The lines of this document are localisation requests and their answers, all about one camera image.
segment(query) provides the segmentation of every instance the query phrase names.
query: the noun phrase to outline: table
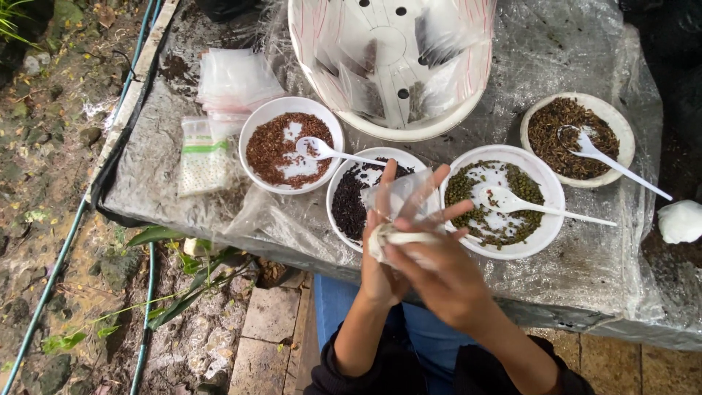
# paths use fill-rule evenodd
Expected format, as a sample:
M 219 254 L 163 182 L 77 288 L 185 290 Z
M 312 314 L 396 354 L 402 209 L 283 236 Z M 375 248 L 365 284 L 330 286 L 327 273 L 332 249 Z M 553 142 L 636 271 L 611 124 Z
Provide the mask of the table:
M 623 24 L 615 1 L 530 3 L 498 3 L 490 80 L 466 120 L 442 137 L 409 144 L 381 141 L 344 125 L 347 151 L 396 147 L 435 166 L 481 145 L 519 146 L 521 114 L 531 104 L 554 93 L 578 91 L 610 102 L 628 119 L 637 143 L 631 169 L 655 181 L 662 105 L 636 30 Z M 252 13 L 213 25 L 187 0 L 165 40 L 159 74 L 104 208 L 357 283 L 360 255 L 331 230 L 324 187 L 304 195 L 271 195 L 251 186 L 239 169 L 227 191 L 176 197 L 180 118 L 201 114 L 194 101 L 201 50 L 254 43 L 290 94 L 315 98 L 290 45 L 286 1 L 270 2 L 263 16 Z M 238 164 L 235 154 L 231 159 Z M 520 325 L 702 350 L 700 275 L 685 270 L 682 279 L 670 276 L 665 259 L 641 257 L 640 240 L 651 230 L 654 195 L 625 178 L 597 189 L 564 186 L 564 191 L 572 211 L 620 226 L 567 219 L 554 242 L 537 255 L 515 261 L 476 257 L 505 312 Z

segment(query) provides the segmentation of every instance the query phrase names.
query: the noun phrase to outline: green plant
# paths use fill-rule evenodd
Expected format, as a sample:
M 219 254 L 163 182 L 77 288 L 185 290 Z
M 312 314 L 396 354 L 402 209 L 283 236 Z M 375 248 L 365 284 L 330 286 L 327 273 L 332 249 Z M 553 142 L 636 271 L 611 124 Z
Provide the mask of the green plant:
M 10 21 L 12 18 L 27 18 L 24 12 L 17 9 L 17 6 L 22 3 L 29 3 L 30 1 L 33 0 L 0 0 L 0 36 L 6 41 L 9 39 L 20 40 L 38 48 L 36 44 L 30 43 L 26 39 L 20 37 L 17 34 L 17 25 Z
M 178 314 L 184 312 L 188 307 L 190 307 L 190 305 L 192 305 L 201 295 L 203 295 L 203 293 L 211 290 L 217 290 L 223 285 L 228 285 L 232 282 L 232 280 L 234 280 L 234 278 L 245 274 L 245 272 L 248 270 L 246 267 L 244 267 L 233 269 L 231 271 L 221 271 L 214 278 L 212 278 L 212 272 L 214 272 L 215 269 L 217 269 L 219 265 L 221 265 L 228 257 L 235 254 L 242 254 L 244 252 L 235 247 L 227 247 L 217 253 L 217 255 L 214 257 L 211 257 L 208 251 L 211 251 L 212 243 L 207 240 L 198 240 L 198 245 L 205 249 L 206 256 L 203 258 L 193 258 L 178 251 L 180 243 L 173 241 L 174 238 L 184 237 L 185 235 L 183 233 L 172 231 L 171 229 L 163 226 L 151 226 L 146 228 L 142 233 L 134 236 L 134 238 L 129 240 L 129 242 L 126 244 L 128 247 L 133 247 L 136 245 L 144 245 L 149 242 L 169 240 L 165 246 L 167 246 L 167 248 L 170 250 L 175 250 L 175 253 L 178 254 L 181 262 L 183 263 L 183 273 L 193 276 L 192 282 L 187 289 L 152 301 L 153 304 L 162 300 L 175 298 L 175 300 L 173 300 L 168 307 L 161 307 L 149 312 L 147 318 L 149 320 L 148 325 L 151 330 L 156 330 L 164 323 L 167 323 L 177 317 Z M 45 354 L 52 354 L 60 349 L 70 350 L 88 336 L 84 332 L 84 330 L 87 328 L 93 327 L 100 321 L 107 320 L 110 317 L 116 317 L 120 313 L 145 306 L 146 304 L 147 302 L 139 303 L 119 311 L 105 314 L 104 316 L 101 316 L 95 320 L 89 321 L 82 328 L 72 331 L 72 333 L 69 335 L 49 336 L 41 341 L 41 349 Z M 117 329 L 119 329 L 119 325 L 112 325 L 102 328 L 98 331 L 98 337 L 102 338 L 109 336 Z

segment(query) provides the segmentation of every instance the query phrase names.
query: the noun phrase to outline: blue jeans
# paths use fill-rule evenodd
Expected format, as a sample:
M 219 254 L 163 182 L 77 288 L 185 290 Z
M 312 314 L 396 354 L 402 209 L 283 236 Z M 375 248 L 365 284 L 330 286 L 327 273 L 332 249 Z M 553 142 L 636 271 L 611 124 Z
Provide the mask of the blue jeans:
M 358 289 L 353 284 L 314 275 L 314 306 L 320 351 L 346 318 Z M 411 343 L 409 349 L 416 353 L 422 365 L 428 393 L 453 394 L 453 368 L 458 348 L 477 344 L 475 340 L 449 327 L 431 311 L 407 303 L 393 307 L 385 324 L 391 327 L 404 325 Z

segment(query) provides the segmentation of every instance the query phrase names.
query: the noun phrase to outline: white plastic spoon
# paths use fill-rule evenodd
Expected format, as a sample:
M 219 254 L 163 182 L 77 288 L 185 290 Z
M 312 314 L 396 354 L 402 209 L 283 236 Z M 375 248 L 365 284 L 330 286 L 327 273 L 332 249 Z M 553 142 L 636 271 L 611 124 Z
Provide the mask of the white plastic spoon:
M 366 159 L 356 155 L 340 153 L 328 146 L 324 140 L 317 137 L 302 137 L 295 144 L 295 149 L 298 151 L 298 154 L 311 160 L 323 160 L 328 157 L 342 157 L 344 159 L 355 160 L 356 162 L 377 164 L 378 166 L 383 167 L 388 165 L 387 163 L 379 160 Z
M 482 205 L 490 210 L 511 213 L 519 210 L 532 210 L 535 212 L 545 212 L 546 214 L 562 215 L 569 218 L 580 219 L 581 221 L 595 222 L 596 224 L 617 226 L 615 222 L 605 221 L 604 219 L 592 218 L 580 214 L 574 214 L 559 209 L 552 209 L 534 203 L 529 203 L 526 200 L 519 199 L 511 190 L 501 186 L 487 186 L 480 190 L 478 200 Z
M 596 149 L 595 146 L 592 144 L 590 141 L 590 138 L 588 138 L 588 134 L 585 133 L 584 131 L 580 130 L 579 128 L 572 126 L 572 125 L 564 125 L 558 128 L 558 139 L 563 143 L 563 140 L 561 139 L 561 132 L 565 129 L 575 129 L 580 132 L 578 135 L 578 144 L 580 145 L 581 149 L 580 152 L 577 151 L 570 151 L 568 150 L 568 147 L 566 149 L 570 151 L 571 154 L 573 155 L 578 155 L 580 157 L 589 157 L 592 159 L 599 160 L 600 162 L 605 163 L 607 166 L 611 167 L 612 169 L 615 169 L 616 171 L 619 171 L 620 173 L 624 174 L 625 176 L 629 177 L 630 179 L 640 183 L 641 185 L 645 186 L 646 188 L 654 191 L 655 193 L 658 193 L 660 196 L 663 196 L 664 198 L 668 200 L 673 200 L 673 197 L 670 196 L 669 194 L 663 192 L 662 190 L 656 188 L 655 186 L 651 185 L 650 182 L 642 179 L 641 177 L 637 176 L 636 174 L 632 173 L 629 169 L 626 167 L 622 166 L 619 164 L 616 160 L 613 160 L 612 158 L 608 157 L 607 155 L 603 154 L 600 150 Z

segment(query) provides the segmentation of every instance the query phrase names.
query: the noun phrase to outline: small seed packet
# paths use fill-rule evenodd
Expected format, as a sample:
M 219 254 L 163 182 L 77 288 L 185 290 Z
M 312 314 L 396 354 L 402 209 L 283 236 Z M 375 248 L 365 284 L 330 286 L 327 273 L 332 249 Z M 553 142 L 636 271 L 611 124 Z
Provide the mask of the small seed packet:
M 227 140 L 214 139 L 207 117 L 183 117 L 178 197 L 224 190 L 228 185 Z

